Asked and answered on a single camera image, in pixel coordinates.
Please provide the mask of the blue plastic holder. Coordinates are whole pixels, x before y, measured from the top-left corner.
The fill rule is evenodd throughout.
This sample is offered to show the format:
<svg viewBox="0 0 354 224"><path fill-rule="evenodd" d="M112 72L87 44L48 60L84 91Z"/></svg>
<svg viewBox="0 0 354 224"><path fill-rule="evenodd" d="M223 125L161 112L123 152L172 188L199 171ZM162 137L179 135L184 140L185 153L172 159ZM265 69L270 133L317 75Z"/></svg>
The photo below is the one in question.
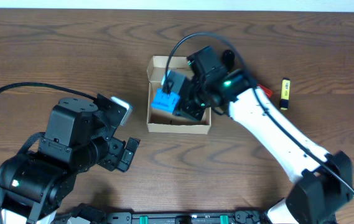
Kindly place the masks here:
<svg viewBox="0 0 354 224"><path fill-rule="evenodd" d="M167 113L173 113L180 100L180 96L174 92L165 93L158 88L156 95L151 103L153 109L161 110Z"/></svg>

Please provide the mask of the black correction tape dispenser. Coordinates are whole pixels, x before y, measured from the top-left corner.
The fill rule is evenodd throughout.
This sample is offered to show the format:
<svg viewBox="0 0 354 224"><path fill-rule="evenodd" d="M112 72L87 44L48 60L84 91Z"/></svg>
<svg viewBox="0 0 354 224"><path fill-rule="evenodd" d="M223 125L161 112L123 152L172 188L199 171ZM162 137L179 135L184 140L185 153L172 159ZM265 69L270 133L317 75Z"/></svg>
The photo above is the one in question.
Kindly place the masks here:
<svg viewBox="0 0 354 224"><path fill-rule="evenodd" d="M235 53L234 51L228 49L224 50L221 56L221 61L225 68L230 72L235 66Z"/></svg>

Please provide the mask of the red stapler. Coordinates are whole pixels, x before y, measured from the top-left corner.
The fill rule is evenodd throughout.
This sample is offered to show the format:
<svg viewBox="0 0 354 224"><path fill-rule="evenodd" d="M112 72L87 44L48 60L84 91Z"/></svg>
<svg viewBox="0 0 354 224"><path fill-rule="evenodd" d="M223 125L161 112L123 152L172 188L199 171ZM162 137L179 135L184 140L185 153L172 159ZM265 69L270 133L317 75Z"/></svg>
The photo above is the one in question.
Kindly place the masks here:
<svg viewBox="0 0 354 224"><path fill-rule="evenodd" d="M265 86L262 86L262 85L260 85L260 84L257 84L257 86L260 87L260 89L262 89L262 91L264 92L264 94L265 94L268 98L272 97L272 95L273 95L273 91L272 91L272 90L270 90L270 89L268 89L268 88L266 88Z"/></svg>

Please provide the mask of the yellow highlighter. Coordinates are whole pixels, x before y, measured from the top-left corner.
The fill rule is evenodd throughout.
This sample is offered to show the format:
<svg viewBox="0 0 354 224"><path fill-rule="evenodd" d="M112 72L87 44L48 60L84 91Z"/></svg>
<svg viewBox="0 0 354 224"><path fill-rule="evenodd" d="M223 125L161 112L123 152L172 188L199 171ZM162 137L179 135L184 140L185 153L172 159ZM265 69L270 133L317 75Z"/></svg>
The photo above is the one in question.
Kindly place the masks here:
<svg viewBox="0 0 354 224"><path fill-rule="evenodd" d="M279 108L281 110L287 110L289 108L290 87L291 87L290 79L283 78L282 85L281 85L281 99L279 102Z"/></svg>

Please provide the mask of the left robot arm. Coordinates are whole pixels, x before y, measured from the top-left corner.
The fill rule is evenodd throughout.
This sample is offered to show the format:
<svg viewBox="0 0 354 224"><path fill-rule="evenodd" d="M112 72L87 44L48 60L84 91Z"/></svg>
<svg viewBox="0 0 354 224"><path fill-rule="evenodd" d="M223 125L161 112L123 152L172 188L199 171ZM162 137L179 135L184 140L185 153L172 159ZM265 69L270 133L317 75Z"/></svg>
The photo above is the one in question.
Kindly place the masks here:
<svg viewBox="0 0 354 224"><path fill-rule="evenodd" d="M126 172L140 140L121 141L114 133L132 110L115 96L60 99L46 131L0 166L1 222L51 223L78 174L95 165Z"/></svg>

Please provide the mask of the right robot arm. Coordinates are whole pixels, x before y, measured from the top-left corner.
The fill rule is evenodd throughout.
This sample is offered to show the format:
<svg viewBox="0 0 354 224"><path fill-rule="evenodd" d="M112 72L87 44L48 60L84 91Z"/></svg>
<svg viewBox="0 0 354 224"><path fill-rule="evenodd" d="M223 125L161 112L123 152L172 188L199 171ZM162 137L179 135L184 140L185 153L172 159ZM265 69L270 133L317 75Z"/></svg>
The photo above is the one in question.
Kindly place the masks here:
<svg viewBox="0 0 354 224"><path fill-rule="evenodd" d="M352 162L329 153L299 131L270 102L232 50L218 56L210 46L187 57L193 75L165 69L162 89L172 95L169 111L199 120L207 108L246 128L278 161L293 188L266 211L271 223L325 223L353 197Z"/></svg>

